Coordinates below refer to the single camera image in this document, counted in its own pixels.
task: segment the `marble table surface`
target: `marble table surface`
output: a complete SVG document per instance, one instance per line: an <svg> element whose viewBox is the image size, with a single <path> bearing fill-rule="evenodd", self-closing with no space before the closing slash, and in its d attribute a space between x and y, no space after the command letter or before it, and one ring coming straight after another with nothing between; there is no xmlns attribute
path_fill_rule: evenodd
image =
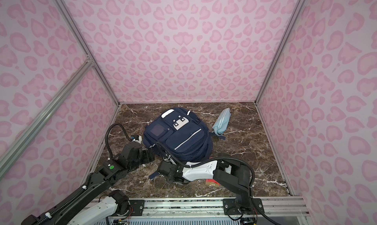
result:
<svg viewBox="0 0 377 225"><path fill-rule="evenodd" d="M151 123L165 110L172 107L183 107L194 111L209 129L218 118L221 111L230 108L231 117L227 130L224 132L226 140L212 137L212 157L219 152L225 152L250 163L254 168L256 180L253 186L255 196L288 196L284 180L277 166L275 157L267 140L259 115L254 103L184 103L184 104L124 104L116 118L129 135L143 135L144 127ZM119 127L113 128L109 137L111 149L115 154L120 153L128 140ZM98 165L106 161L108 152L103 149ZM141 197L227 197L234 196L224 187L212 187L205 184L205 180L192 181L187 185L168 184L163 176L155 179L148 178L156 171L160 157L149 165L129 173L126 178L119 180L111 190L120 189L130 198Z"/></svg>

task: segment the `pink patterned wall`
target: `pink patterned wall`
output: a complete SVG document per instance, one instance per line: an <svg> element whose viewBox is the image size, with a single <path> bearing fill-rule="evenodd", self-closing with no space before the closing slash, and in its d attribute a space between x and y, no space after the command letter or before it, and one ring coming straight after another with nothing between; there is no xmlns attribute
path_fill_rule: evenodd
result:
<svg viewBox="0 0 377 225"><path fill-rule="evenodd" d="M0 158L81 66L50 0L0 0Z"/></svg>
<svg viewBox="0 0 377 225"><path fill-rule="evenodd" d="M254 101L297 0L64 0L120 101Z"/></svg>
<svg viewBox="0 0 377 225"><path fill-rule="evenodd" d="M20 224L76 190L114 110L90 70L0 181L0 224Z"/></svg>
<svg viewBox="0 0 377 225"><path fill-rule="evenodd" d="M261 102L318 225L377 223L377 0L310 0Z"/></svg>

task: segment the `white cable clip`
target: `white cable clip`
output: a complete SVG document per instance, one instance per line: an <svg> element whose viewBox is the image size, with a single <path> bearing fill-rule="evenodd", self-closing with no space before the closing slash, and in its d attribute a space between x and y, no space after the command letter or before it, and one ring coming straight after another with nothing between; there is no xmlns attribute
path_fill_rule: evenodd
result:
<svg viewBox="0 0 377 225"><path fill-rule="evenodd" d="M49 212L45 213L46 217L49 218L49 219L52 219L52 216Z"/></svg>

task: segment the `metal bracket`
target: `metal bracket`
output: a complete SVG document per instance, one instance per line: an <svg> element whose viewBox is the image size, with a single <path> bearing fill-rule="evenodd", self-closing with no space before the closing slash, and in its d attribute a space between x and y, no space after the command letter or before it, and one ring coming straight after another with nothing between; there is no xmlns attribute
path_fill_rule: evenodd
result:
<svg viewBox="0 0 377 225"><path fill-rule="evenodd" d="M262 200L254 198L254 202L258 206L258 210L264 213ZM236 208L236 199L223 199L222 203L225 215L241 215L241 212Z"/></svg>
<svg viewBox="0 0 377 225"><path fill-rule="evenodd" d="M142 216L145 200L129 200L132 207L131 216Z"/></svg>

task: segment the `white reflective stripe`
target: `white reflective stripe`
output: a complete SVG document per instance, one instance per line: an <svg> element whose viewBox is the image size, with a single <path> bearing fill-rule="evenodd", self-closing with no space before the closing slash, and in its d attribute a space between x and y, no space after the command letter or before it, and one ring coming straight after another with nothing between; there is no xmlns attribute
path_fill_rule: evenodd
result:
<svg viewBox="0 0 377 225"><path fill-rule="evenodd" d="M194 132L189 138L187 138L186 141L188 141L190 138L192 138L196 133L198 133L201 129L197 130L196 132ZM181 144L179 144L179 146L177 146L176 148L174 148L175 150L178 149L180 146L182 146L186 141L182 142Z"/></svg>
<svg viewBox="0 0 377 225"><path fill-rule="evenodd" d="M161 117L162 117L162 118L165 118L168 114L172 113L173 111L174 111L173 109L170 109L170 110L166 111L165 113L163 113L163 114L161 115Z"/></svg>

